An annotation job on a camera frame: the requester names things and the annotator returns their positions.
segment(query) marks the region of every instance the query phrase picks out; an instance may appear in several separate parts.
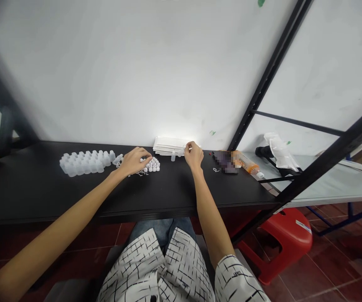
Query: patterned shirt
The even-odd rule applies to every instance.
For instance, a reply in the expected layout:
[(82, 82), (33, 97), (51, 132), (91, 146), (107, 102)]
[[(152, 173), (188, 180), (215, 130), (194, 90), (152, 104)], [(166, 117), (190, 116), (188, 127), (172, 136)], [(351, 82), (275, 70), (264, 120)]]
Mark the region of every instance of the patterned shirt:
[(233, 255), (219, 261), (214, 293), (197, 243), (179, 228), (165, 256), (153, 229), (131, 242), (105, 278), (97, 302), (157, 300), (269, 301), (256, 278)]

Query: black table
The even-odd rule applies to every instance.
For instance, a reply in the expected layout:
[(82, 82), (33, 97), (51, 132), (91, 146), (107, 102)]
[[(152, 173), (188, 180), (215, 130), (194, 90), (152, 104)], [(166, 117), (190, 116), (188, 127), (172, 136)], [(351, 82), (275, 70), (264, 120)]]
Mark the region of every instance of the black table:
[[(0, 226), (50, 223), (101, 183), (103, 173), (69, 177), (59, 166), (64, 153), (114, 150), (126, 154), (133, 146), (40, 142), (0, 159)], [(146, 149), (153, 154), (150, 147)], [(208, 151), (202, 162), (206, 182), (220, 211), (270, 209), (278, 203), (261, 184), (241, 169), (237, 175), (215, 172)], [(191, 171), (183, 157), (157, 156), (159, 172), (127, 177), (108, 196), (95, 219), (119, 223), (196, 215)]]

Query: white plastic bag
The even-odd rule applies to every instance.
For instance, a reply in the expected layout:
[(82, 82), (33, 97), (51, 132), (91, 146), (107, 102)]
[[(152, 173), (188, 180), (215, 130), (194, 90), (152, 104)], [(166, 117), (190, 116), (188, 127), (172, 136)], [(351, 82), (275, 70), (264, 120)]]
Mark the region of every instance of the white plastic bag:
[(296, 172), (300, 166), (290, 154), (289, 149), (284, 141), (281, 140), (279, 135), (275, 132), (264, 134), (264, 139), (270, 146), (273, 156), (276, 159), (276, 166), (281, 169), (292, 169)]

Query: wrist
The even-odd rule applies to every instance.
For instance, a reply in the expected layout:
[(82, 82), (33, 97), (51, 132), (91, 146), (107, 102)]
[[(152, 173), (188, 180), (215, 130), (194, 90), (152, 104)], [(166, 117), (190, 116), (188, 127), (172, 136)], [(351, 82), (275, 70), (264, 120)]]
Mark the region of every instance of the wrist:
[(196, 177), (203, 177), (203, 170), (201, 167), (195, 167), (195, 168), (191, 168), (191, 172), (192, 172), (192, 176), (194, 178)]
[(110, 175), (107, 177), (108, 179), (112, 180), (115, 183), (123, 181), (128, 175), (125, 175), (123, 170), (120, 168), (112, 171)]

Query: shirt sleeve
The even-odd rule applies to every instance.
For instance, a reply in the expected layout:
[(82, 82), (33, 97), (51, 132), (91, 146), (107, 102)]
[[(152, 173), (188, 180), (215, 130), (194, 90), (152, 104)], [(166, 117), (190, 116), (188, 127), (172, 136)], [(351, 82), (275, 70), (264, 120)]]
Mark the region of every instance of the shirt sleeve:
[(233, 255), (219, 261), (215, 275), (216, 302), (270, 302), (258, 280)]

